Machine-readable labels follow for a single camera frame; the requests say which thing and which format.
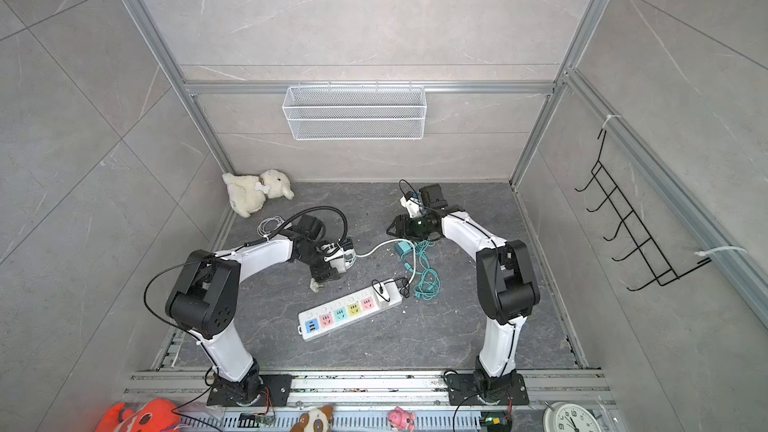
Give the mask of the white black-cabled plug adapter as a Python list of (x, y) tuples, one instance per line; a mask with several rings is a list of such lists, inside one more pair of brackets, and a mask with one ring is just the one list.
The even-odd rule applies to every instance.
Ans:
[(407, 277), (396, 277), (386, 280), (373, 279), (371, 288), (374, 294), (384, 303), (401, 302), (410, 296), (412, 280)]

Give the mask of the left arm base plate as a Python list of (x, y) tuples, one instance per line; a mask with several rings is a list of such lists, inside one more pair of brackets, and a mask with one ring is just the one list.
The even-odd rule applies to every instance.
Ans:
[(293, 376), (288, 374), (249, 375), (240, 382), (216, 377), (206, 404), (222, 407), (265, 407), (287, 405)]

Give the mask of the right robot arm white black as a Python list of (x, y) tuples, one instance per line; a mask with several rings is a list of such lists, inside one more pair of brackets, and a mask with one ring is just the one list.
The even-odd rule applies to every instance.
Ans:
[(476, 267), (477, 298), (486, 316), (484, 341), (473, 373), (447, 374), (446, 385), (462, 397), (462, 405), (529, 403), (524, 378), (517, 370), (521, 333), (540, 291), (527, 245), (507, 240), (479, 225), (469, 213), (446, 201), (440, 185), (415, 189), (398, 182), (404, 214), (395, 217), (387, 234), (408, 240), (447, 239), (458, 245)]

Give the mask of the white charger with cable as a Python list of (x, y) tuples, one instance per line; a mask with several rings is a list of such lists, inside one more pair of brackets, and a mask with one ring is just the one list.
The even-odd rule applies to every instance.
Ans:
[(283, 229), (286, 223), (285, 219), (279, 215), (263, 219), (257, 226), (257, 234), (261, 238), (270, 240)]

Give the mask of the white power strip colourful sockets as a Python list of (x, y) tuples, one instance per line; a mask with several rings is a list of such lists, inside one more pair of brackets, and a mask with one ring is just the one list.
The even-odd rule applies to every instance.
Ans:
[(303, 340), (312, 341), (351, 324), (369, 320), (400, 305), (402, 301), (384, 303), (369, 286), (299, 313), (298, 333)]

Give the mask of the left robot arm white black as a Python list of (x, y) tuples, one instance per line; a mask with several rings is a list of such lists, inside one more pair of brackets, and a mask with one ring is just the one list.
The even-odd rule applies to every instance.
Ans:
[[(184, 263), (151, 278), (142, 300), (150, 314), (190, 335), (205, 352), (215, 372), (216, 405), (250, 406), (266, 397), (266, 386), (234, 323), (240, 284), (273, 265), (298, 261), (309, 267), (310, 289), (317, 293), (347, 272), (353, 252), (346, 215), (333, 206), (313, 206), (254, 241), (218, 252), (193, 251)], [(179, 275), (159, 314), (148, 303), (149, 289), (175, 269)]]

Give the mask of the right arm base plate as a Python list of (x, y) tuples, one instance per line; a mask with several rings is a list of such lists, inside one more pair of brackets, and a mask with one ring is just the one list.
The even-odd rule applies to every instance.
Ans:
[(449, 402), (452, 406), (527, 406), (530, 404), (524, 377), (517, 371), (491, 378), (482, 370), (475, 370), (472, 373), (447, 370), (441, 374), (441, 378), (448, 390)]

